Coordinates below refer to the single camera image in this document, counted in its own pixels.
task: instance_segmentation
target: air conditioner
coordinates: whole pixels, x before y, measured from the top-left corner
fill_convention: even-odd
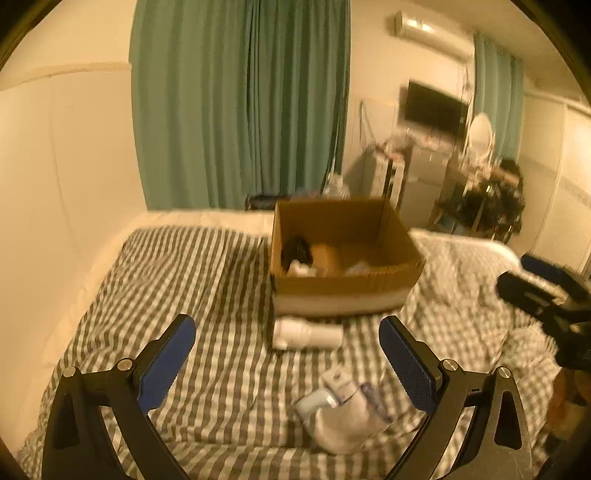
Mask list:
[[[423,23],[401,11],[395,16],[394,34],[427,45],[462,62],[468,62],[474,56],[473,42],[431,22]]]

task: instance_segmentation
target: black clamp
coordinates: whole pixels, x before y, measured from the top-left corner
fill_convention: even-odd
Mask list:
[[[566,300],[511,273],[497,281],[499,297],[539,320],[556,341],[556,362],[565,368],[591,372],[591,290],[576,272],[531,255],[521,257],[527,271],[561,287]]]
[[[446,479],[528,480],[530,438],[511,371],[467,372],[452,359],[440,361],[400,320],[387,317],[379,341],[413,405],[427,417],[388,480],[431,478],[462,410],[476,407],[460,452]]]
[[[100,406],[110,407],[146,480],[188,480],[147,416],[160,406],[195,342],[196,327],[178,315],[134,360],[83,374],[67,367],[57,387],[43,449],[43,480],[128,480]]]

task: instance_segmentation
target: cardboard box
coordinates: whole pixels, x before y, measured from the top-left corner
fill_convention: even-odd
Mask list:
[[[324,276],[293,277],[281,267],[283,245],[302,236],[313,266]],[[359,261],[370,270],[345,271]],[[270,274],[275,315],[341,316],[404,305],[424,259],[389,201],[302,199],[278,202],[271,240]]]

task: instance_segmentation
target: bed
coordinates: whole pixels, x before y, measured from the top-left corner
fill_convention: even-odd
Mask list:
[[[27,401],[38,401],[46,388],[37,428],[17,457],[31,478],[41,476],[44,428],[65,367],[97,371],[135,356],[177,313],[195,318],[196,345],[150,417],[192,478],[376,479],[390,470],[423,414],[410,404],[379,347],[377,329],[386,313],[338,320],[345,341],[337,351],[274,351],[271,228],[269,213],[147,213],[111,242],[35,372],[37,388]],[[538,469],[558,366],[554,342],[495,294],[497,276],[519,269],[518,259],[494,242],[424,231],[411,236],[427,263],[399,317],[439,358],[454,358],[473,371],[511,368]],[[336,363],[358,382],[376,385],[394,418],[386,432],[350,456],[315,447],[293,412],[295,401],[317,388],[320,374]],[[436,478],[451,467],[471,415],[464,411]],[[112,413],[104,409],[103,416],[127,474],[139,478]]]

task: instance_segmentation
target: blue pad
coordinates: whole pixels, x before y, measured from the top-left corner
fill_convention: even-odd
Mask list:
[[[379,325],[379,344],[415,408],[431,414],[437,408],[437,389],[442,379],[439,359],[417,342],[397,317],[386,317]]]
[[[196,333],[194,320],[181,314],[158,340],[149,342],[142,351],[154,355],[145,369],[140,368],[138,404],[144,414],[158,408],[166,398],[168,389],[193,348]]]

